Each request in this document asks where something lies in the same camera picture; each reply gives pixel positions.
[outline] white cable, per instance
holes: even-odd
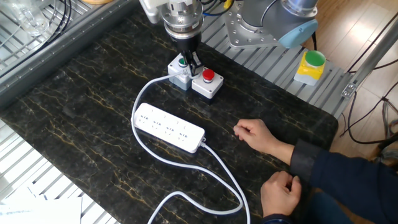
[[[249,210],[249,204],[248,201],[246,200],[246,196],[244,195],[241,187],[239,186],[239,184],[237,183],[237,181],[235,180],[234,176],[232,175],[232,173],[229,171],[229,169],[227,168],[227,166],[224,164],[224,162],[221,160],[221,158],[216,154],[215,151],[213,151],[208,145],[206,145],[204,142],[202,142],[200,144],[201,147],[204,147],[205,149],[207,149],[210,153],[212,153],[212,155],[218,160],[218,162],[220,162],[221,166],[224,168],[225,172],[229,175],[229,177],[231,178],[232,182],[234,182],[236,188],[238,189],[239,193],[242,195],[243,198],[243,203],[244,203],[244,208],[246,210],[246,216],[248,217],[248,224],[250,224],[250,210]]]
[[[217,154],[216,154],[213,150],[211,150],[206,144],[202,143],[201,146],[202,146],[202,147],[205,147],[207,150],[209,150],[209,151],[217,158],[217,160],[218,160],[218,161],[220,162],[220,164],[223,166],[223,168],[225,169],[225,171],[227,172],[227,174],[229,175],[229,177],[230,177],[230,178],[232,179],[232,181],[234,182],[235,186],[238,188],[239,193],[241,193],[241,195],[242,195],[242,197],[243,197],[243,201],[242,201],[242,198],[241,198],[240,194],[238,194],[238,193],[235,191],[235,189],[233,189],[229,184],[227,184],[223,179],[221,179],[220,177],[218,177],[218,176],[217,176],[216,174],[214,174],[213,172],[211,172],[211,171],[209,171],[209,170],[207,170],[207,169],[205,169],[205,168],[203,168],[203,167],[194,166],[194,165],[188,165],[188,164],[181,164],[181,163],[178,163],[178,162],[172,162],[172,161],[169,161],[169,160],[167,160],[167,159],[164,159],[164,158],[158,156],[156,153],[152,152],[152,151],[141,141],[141,139],[139,138],[139,136],[138,136],[138,134],[137,134],[136,127],[134,126],[134,114],[135,114],[135,112],[136,112],[137,105],[138,105],[138,102],[139,102],[139,99],[140,99],[142,93],[146,90],[146,88],[147,88],[149,85],[151,85],[151,84],[153,84],[153,83],[155,83],[155,82],[158,82],[158,81],[162,81],[162,80],[168,79],[168,78],[170,78],[170,77],[174,77],[174,76],[180,75],[180,74],[181,74],[181,73],[177,73],[177,74],[174,74],[174,75],[167,75],[167,76],[165,76],[165,77],[155,78],[155,79],[149,81],[149,82],[142,88],[142,90],[141,90],[141,91],[138,93],[138,95],[137,95],[137,98],[136,98],[136,100],[135,100],[135,102],[134,102],[134,106],[132,107],[132,112],[131,112],[131,128],[132,128],[132,132],[134,133],[134,136],[136,137],[137,142],[138,142],[150,155],[152,155],[152,156],[155,157],[156,159],[158,159],[158,160],[160,160],[160,161],[162,161],[162,162],[164,162],[164,163],[166,163],[166,164],[170,164],[170,165],[172,165],[172,166],[183,167],[183,168],[187,168],[187,169],[197,169],[197,170],[203,171],[203,172],[205,172],[205,173],[211,175],[212,177],[214,177],[216,180],[218,180],[219,182],[221,182],[225,187],[227,187],[230,191],[232,191],[232,193],[233,193],[233,194],[236,196],[236,198],[238,198],[238,200],[239,200],[239,206],[236,207],[236,208],[234,208],[234,209],[227,210],[227,211],[212,210],[212,209],[209,209],[209,208],[206,208],[206,207],[200,205],[198,202],[194,201],[194,199],[190,198],[190,197],[189,197],[188,195],[186,195],[185,193],[176,191],[176,192],[172,192],[171,194],[169,194],[168,196],[166,196],[166,198],[164,198],[163,201],[161,201],[161,202],[159,203],[159,205],[157,206],[157,208],[156,208],[155,211],[153,212],[152,216],[150,217],[150,219],[149,219],[149,221],[148,221],[148,224],[151,224],[151,223],[152,223],[152,221],[154,220],[155,216],[157,215],[157,213],[159,212],[159,210],[162,208],[163,204],[164,204],[168,199],[170,199],[171,197],[173,197],[173,196],[175,196],[175,195],[180,195],[180,196],[184,197],[185,199],[187,199],[189,202],[191,202],[191,203],[192,203],[194,206],[196,206],[197,208],[203,210],[204,212],[208,212],[208,213],[214,214],[214,215],[229,215],[229,214],[235,213],[235,212],[239,211],[239,210],[243,207],[243,201],[244,201],[244,205],[245,205],[245,208],[246,208],[246,215],[248,216],[248,224],[250,224],[250,212],[249,212],[249,207],[248,207],[248,203],[247,203],[247,200],[246,200],[246,198],[245,198],[245,196],[244,196],[244,194],[243,194],[242,189],[240,188],[240,186],[239,186],[238,183],[236,182],[235,178],[232,176],[231,172],[230,172],[230,171],[228,170],[228,168],[225,166],[225,164],[223,163],[223,161],[220,159],[220,157],[218,157]]]

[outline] person's right hand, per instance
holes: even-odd
[[[276,139],[260,119],[240,119],[234,127],[235,135],[253,149],[271,154],[290,165],[294,146]]]
[[[285,171],[276,172],[261,187],[263,217],[272,214],[289,216],[300,201],[299,177],[292,177]]]

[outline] marble surface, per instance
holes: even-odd
[[[146,223],[158,203],[181,190],[207,207],[227,210],[238,201],[216,180],[196,170],[163,164],[135,140],[130,117],[139,90],[167,74],[178,52],[163,25],[149,24],[141,9],[107,32],[79,56],[19,98],[0,118],[123,224]],[[239,118],[261,118],[272,133],[295,144],[298,138],[328,149],[338,123],[315,108],[208,46],[199,54],[207,67],[224,76],[224,85],[208,105],[193,91],[169,82],[150,88],[147,102],[206,131],[207,145],[225,161],[249,201],[252,223],[262,216],[261,185],[277,170],[288,167],[260,154],[233,134]],[[187,154],[140,133],[158,155],[207,167],[232,185],[204,149]],[[303,188],[307,196],[309,186]],[[303,206],[298,206],[298,217]],[[215,216],[184,199],[171,199],[154,223],[245,223],[244,210]]]

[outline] green cap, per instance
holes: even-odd
[[[326,62],[326,57],[317,50],[310,50],[307,52],[305,60],[312,66],[321,66]]]
[[[184,58],[180,58],[180,60],[178,60],[178,62],[179,62],[179,64],[181,64],[181,65],[187,65],[187,64],[185,63]]]

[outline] jacket sleeve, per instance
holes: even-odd
[[[348,158],[299,141],[290,171],[363,218],[398,223],[398,175],[384,164]]]
[[[261,220],[261,224],[293,224],[291,219],[285,215],[272,214],[264,217]]]

